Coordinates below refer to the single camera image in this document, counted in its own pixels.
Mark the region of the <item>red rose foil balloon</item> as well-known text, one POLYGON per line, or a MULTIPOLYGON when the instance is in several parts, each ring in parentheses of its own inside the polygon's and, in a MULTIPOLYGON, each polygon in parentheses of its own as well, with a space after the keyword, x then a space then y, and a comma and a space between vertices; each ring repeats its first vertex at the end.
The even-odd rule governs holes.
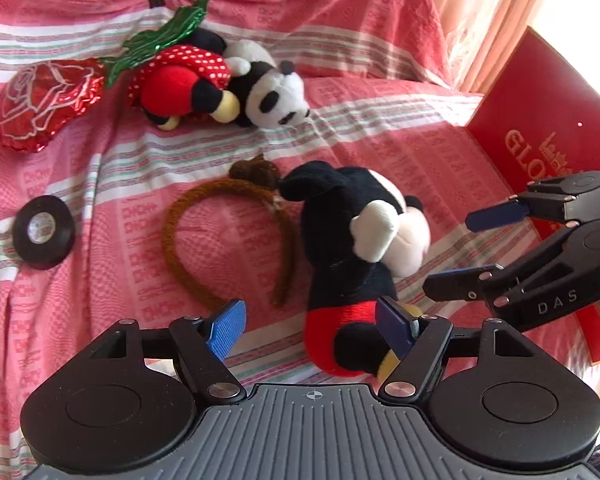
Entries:
POLYGON ((160 28, 138 32, 118 56, 48 60, 23 67, 0 95, 0 141, 20 153, 43 151, 56 134, 96 104, 127 70, 158 58, 207 15, 210 0, 179 8, 160 28))

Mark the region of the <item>red cardboard storage box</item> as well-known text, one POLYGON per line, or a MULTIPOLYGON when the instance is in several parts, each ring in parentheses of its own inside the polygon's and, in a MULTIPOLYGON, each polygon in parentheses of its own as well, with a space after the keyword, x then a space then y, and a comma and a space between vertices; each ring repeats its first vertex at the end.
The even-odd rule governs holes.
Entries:
MULTIPOLYGON (((522 35, 467 130, 513 196, 532 181, 600 170, 600 95, 533 29, 522 35)), ((542 241, 562 228, 526 219, 542 241)))

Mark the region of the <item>mickey mouse plush toy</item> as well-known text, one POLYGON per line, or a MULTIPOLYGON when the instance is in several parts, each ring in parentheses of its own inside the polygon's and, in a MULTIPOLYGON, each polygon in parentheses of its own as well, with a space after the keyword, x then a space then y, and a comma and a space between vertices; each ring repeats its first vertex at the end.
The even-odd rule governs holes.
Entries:
POLYGON ((302 205, 310 361, 332 376, 387 375, 398 359, 378 330, 376 302, 396 299, 396 281, 422 267, 431 244, 422 202, 375 170, 320 160, 291 170, 278 189, 302 205))

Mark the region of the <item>black tape roll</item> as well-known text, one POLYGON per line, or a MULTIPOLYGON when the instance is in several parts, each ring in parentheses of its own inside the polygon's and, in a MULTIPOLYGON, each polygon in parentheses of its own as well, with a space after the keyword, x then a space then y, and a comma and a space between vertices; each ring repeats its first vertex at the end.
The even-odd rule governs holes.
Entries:
POLYGON ((27 202, 12 225, 12 244, 18 257, 36 270, 59 266, 72 251, 76 224, 66 203, 53 195, 27 202))

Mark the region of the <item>beige floral curtain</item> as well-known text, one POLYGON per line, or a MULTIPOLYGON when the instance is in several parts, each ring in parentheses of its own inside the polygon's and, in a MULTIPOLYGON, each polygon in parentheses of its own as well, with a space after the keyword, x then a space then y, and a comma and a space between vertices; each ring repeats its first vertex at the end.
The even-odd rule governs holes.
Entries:
POLYGON ((487 92, 542 0, 434 0, 451 80, 464 92, 487 92))

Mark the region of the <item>pink patterned bed sheet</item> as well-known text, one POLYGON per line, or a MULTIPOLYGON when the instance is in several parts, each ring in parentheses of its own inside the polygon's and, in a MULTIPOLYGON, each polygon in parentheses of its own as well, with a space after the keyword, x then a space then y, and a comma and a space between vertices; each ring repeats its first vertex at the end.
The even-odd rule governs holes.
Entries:
MULTIPOLYGON (((0 93, 53 58, 116 54, 137 32, 194 0, 0 0, 0 93)), ((43 151, 0 142, 0 479, 34 465, 21 437, 26 397, 119 318, 161 327, 200 311, 170 277, 160 249, 169 206, 186 188, 262 154, 285 170, 311 159, 373 168, 422 196, 432 227, 426 272, 506 263, 539 239, 532 223, 481 234, 466 214, 512 189, 465 128, 479 103, 451 84, 432 0, 211 0, 208 25, 293 60, 312 110, 272 132, 151 127, 117 84, 43 151), (36 270, 12 244, 30 200, 63 200, 76 224, 72 251, 36 270)))

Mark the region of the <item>minnie mouse plush toy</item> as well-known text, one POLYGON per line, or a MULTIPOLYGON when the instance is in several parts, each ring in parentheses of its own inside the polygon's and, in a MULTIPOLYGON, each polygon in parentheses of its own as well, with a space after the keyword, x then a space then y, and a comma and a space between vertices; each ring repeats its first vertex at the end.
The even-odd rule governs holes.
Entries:
POLYGON ((272 130, 310 116, 303 80, 257 42, 198 28, 132 71, 128 102, 162 130, 183 119, 272 130))

